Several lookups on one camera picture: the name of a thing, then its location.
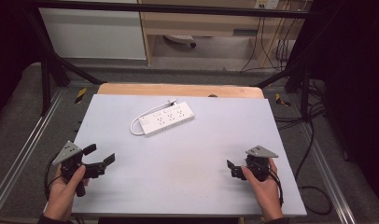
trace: sleeve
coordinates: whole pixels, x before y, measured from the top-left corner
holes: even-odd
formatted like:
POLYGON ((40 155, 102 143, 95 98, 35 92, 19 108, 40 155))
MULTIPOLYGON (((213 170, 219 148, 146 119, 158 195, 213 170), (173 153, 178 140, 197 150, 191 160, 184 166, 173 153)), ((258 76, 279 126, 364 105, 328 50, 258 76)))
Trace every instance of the sleeve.
POLYGON ((269 222, 265 222, 265 224, 288 224, 288 220, 285 217, 281 217, 269 222))
POLYGON ((49 217, 44 217, 44 215, 41 215, 37 224, 73 224, 73 222, 72 221, 65 221, 65 222, 58 221, 58 220, 50 219, 49 217))

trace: power cord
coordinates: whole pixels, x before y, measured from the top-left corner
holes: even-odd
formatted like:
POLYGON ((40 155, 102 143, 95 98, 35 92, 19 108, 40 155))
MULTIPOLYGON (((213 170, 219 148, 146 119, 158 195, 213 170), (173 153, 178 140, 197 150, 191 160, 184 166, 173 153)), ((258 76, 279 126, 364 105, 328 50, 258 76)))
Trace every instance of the power cord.
MULTIPOLYGON (((312 119, 325 112, 324 106, 322 105, 322 106, 317 107, 318 105, 322 105, 322 103, 318 102, 318 103, 312 105, 310 107, 310 110, 309 110, 308 117, 309 117, 309 124, 311 126, 311 132, 312 132, 311 133, 311 141, 310 141, 309 147, 306 149, 306 152, 305 152, 305 154, 304 154, 304 156, 303 156, 303 158, 302 158, 302 160, 300 162, 300 165, 299 165, 299 167, 297 169, 297 172, 295 173, 295 180, 296 181, 298 179, 298 175, 300 173, 300 170, 301 170, 301 168, 302 168, 302 166, 303 166, 306 158, 309 155, 309 152, 310 152, 310 150, 312 148, 312 145, 313 145, 313 142, 314 142, 314 139, 315 139, 315 128, 314 128, 312 119)), ((287 123, 289 123, 289 125, 286 125, 286 126, 278 128, 279 131, 284 130, 284 129, 289 128, 289 127, 292 127, 292 126, 294 126, 296 124, 299 124, 299 123, 301 123, 301 122, 304 121, 303 118, 279 118, 279 117, 274 117, 274 119, 275 119, 276 122, 287 122, 287 123)), ((321 215, 321 216, 328 215, 331 212, 331 210, 332 210, 332 202, 330 200, 329 195, 326 192, 324 192, 323 189, 320 189, 320 188, 317 188, 317 187, 314 187, 314 186, 301 186, 301 187, 299 187, 299 190, 301 192, 303 192, 304 189, 314 189, 316 191, 319 191, 327 199, 328 206, 329 206, 329 208, 327 209, 327 211, 317 211, 317 210, 311 208, 309 205, 305 204, 304 206, 306 207, 306 209, 308 209, 309 211, 311 211, 311 212, 313 212, 313 213, 315 213, 317 215, 321 215)))
POLYGON ((274 66, 274 64, 272 63, 271 61, 271 58, 269 57, 268 53, 266 52, 265 48, 263 47, 263 28, 265 27, 265 17, 262 17, 262 29, 261 29, 261 47, 262 47, 262 50, 266 56, 266 58, 268 59, 269 63, 271 64, 271 66, 276 69, 277 71, 280 71, 279 68, 276 68, 274 66))
POLYGON ((168 100, 166 103, 164 103, 163 105, 155 106, 154 108, 149 109, 147 112, 144 112, 143 114, 139 115, 139 116, 138 116, 137 118, 135 118, 135 119, 132 121, 132 123, 131 123, 131 127, 130 127, 131 133, 132 133, 133 135, 136 135, 136 136, 144 135, 144 134, 145 134, 144 132, 136 133, 136 132, 133 130, 133 125, 134 125, 134 123, 135 123, 139 118, 141 118, 141 117, 143 117, 143 116, 145 116, 145 115, 151 113, 152 111, 154 111, 154 110, 156 110, 156 109, 159 109, 159 108, 161 108, 161 107, 163 107, 163 106, 174 105, 175 102, 176 102, 176 99, 170 99, 170 100, 168 100))
MULTIPOLYGON (((312 111, 313 111, 314 106, 319 105, 319 104, 321 104, 321 102, 319 102, 319 103, 314 104, 314 105, 311 106, 311 108, 310 108, 310 110, 309 110, 309 117, 310 117, 311 114, 312 114, 312 111)), ((311 134, 311 142, 310 142, 310 144, 309 144, 309 147, 306 149, 305 155, 304 155, 303 158, 302 158, 302 161, 301 161, 301 163, 300 163, 300 166, 299 166, 298 169, 297 169, 297 172, 296 172, 296 174, 295 174, 295 180, 298 179, 298 175, 299 175, 299 173, 300 173, 300 170, 301 170, 301 168, 302 168, 302 166, 303 166, 303 164, 304 164, 304 162, 305 162, 307 156, 309 155, 309 152, 311 151, 312 144, 313 144, 314 139, 315 139, 315 128, 314 128, 314 125, 313 125, 312 119, 309 119, 309 125, 311 126, 311 132, 312 132, 312 134, 311 134)), ((327 211, 321 211, 321 212, 320 212, 320 211, 316 211, 315 209, 311 208, 310 206, 308 206, 308 205, 306 204, 305 207, 306 207, 309 211, 311 211, 311 212, 313 212, 313 213, 315 213, 315 214, 321 215, 321 216, 328 215, 328 214, 331 212, 331 210, 332 210, 332 202, 331 202, 331 199, 330 199, 329 195, 328 195, 327 193, 325 193, 322 189, 317 188, 317 187, 313 187, 313 186, 302 186, 302 187, 299 187, 299 189, 315 189, 315 190, 321 192, 321 193, 324 195, 324 197, 326 197, 326 199, 327 199, 327 201, 328 201, 329 208, 327 209, 327 211)))
POLYGON ((288 31, 286 32, 285 36, 283 37, 283 39, 280 39, 279 42, 277 43, 277 50, 276 50, 276 54, 275 54, 275 57, 276 57, 276 60, 280 61, 280 67, 281 67, 281 70, 283 70, 283 60, 284 61, 287 61, 288 60, 288 34, 289 32, 291 31, 291 28, 292 26, 294 25, 295 23, 295 19, 292 20, 292 23, 290 24, 290 26, 288 27, 288 31))
POLYGON ((280 202, 280 207, 282 207, 283 202, 284 202, 282 183, 280 182, 280 179, 279 179, 279 176, 277 176, 277 173, 275 173, 273 170, 269 169, 269 175, 274 180, 274 182, 276 182, 277 187, 279 187, 279 192, 280 192, 279 202, 280 202))
POLYGON ((76 222, 78 224, 85 224, 84 218, 83 217, 76 217, 76 222))
MULTIPOLYGON (((261 22, 261 17, 259 18, 259 25, 257 26, 257 31, 259 30, 260 28, 260 22, 261 22)), ((251 52, 251 56, 250 56, 250 59, 247 61, 246 65, 240 70, 239 73, 243 73, 243 72, 246 72, 248 70, 245 70, 244 69, 248 66, 248 64, 251 62, 251 60, 253 59, 253 56, 254 56, 254 52, 256 51, 256 46, 257 46, 257 36, 256 36, 256 40, 254 41, 254 48, 253 48, 253 52, 251 52)))
POLYGON ((53 161, 56 159, 56 157, 59 155, 60 152, 57 152, 55 153, 52 158, 50 158, 48 164, 47 164, 47 167, 45 169, 45 172, 44 172, 44 194, 45 194, 45 197, 47 198, 47 200, 49 199, 49 194, 50 194, 50 184, 52 184, 53 181, 55 181, 56 179, 58 179, 60 176, 54 178, 53 180, 51 180, 50 182, 48 182, 48 176, 49 176, 49 169, 50 169, 50 166, 52 165, 53 161))

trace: white cabinet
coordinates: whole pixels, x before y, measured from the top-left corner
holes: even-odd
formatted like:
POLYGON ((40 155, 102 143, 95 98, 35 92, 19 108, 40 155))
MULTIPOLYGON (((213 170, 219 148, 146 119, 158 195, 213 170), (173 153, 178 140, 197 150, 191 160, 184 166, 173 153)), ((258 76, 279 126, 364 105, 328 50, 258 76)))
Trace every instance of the white cabinet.
MULTIPOLYGON (((136 0, 86 2, 137 4, 136 0)), ((146 59, 138 12, 54 8, 40 12, 55 51, 64 58, 146 59)))

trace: aluminum rail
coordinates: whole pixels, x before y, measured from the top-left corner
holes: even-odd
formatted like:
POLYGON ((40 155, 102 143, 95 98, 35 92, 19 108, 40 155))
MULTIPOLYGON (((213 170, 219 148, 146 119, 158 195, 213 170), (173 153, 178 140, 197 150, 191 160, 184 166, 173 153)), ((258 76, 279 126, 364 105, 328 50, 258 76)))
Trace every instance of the aluminum rail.
MULTIPOLYGON (((300 116, 300 103, 298 102, 297 98, 291 94, 288 97, 290 99, 290 102, 292 102, 296 113, 300 116)), ((302 128, 304 130, 306 138, 310 142, 312 135, 310 124, 303 123, 302 128)), ((335 206, 335 210, 341 222, 343 224, 356 224, 356 219, 353 216, 352 210, 350 209, 349 204, 347 203, 346 198, 344 197, 344 194, 339 187, 338 181, 336 180, 335 175, 333 174, 333 171, 331 170, 316 138, 314 139, 311 152, 312 156, 315 158, 317 168, 321 174, 324 184, 326 185, 326 189, 329 192, 330 198, 335 206)))
POLYGON ((19 178, 21 171, 23 170, 24 166, 26 165, 27 161, 32 155, 32 152, 35 149, 35 146, 37 145, 42 133, 47 128, 47 125, 49 124, 52 115, 54 114, 56 108, 59 105, 59 102, 61 101, 61 97, 64 91, 65 88, 60 88, 55 92, 51 100, 51 107, 49 111, 45 116, 39 119, 38 123, 36 124, 35 128, 33 129, 23 148, 21 149, 21 152, 17 156, 16 160, 12 163, 11 168, 9 169, 6 177, 1 182, 0 209, 3 207, 4 202, 6 201, 9 193, 11 192, 16 181, 19 178))

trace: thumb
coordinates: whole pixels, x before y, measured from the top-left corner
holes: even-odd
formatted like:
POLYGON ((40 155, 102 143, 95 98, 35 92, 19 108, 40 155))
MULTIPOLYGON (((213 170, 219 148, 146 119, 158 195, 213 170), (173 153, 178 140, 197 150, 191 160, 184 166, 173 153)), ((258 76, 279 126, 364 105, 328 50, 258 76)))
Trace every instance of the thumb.
POLYGON ((248 182, 250 182, 251 186, 255 188, 260 184, 259 180, 253 175, 253 173, 245 166, 242 166, 242 172, 245 175, 248 182))
POLYGON ((82 180, 82 178, 85 175, 86 168, 84 165, 81 165, 76 172, 73 174, 73 177, 71 177, 70 181, 67 183, 67 188, 72 189, 73 191, 76 190, 76 187, 78 183, 82 180))

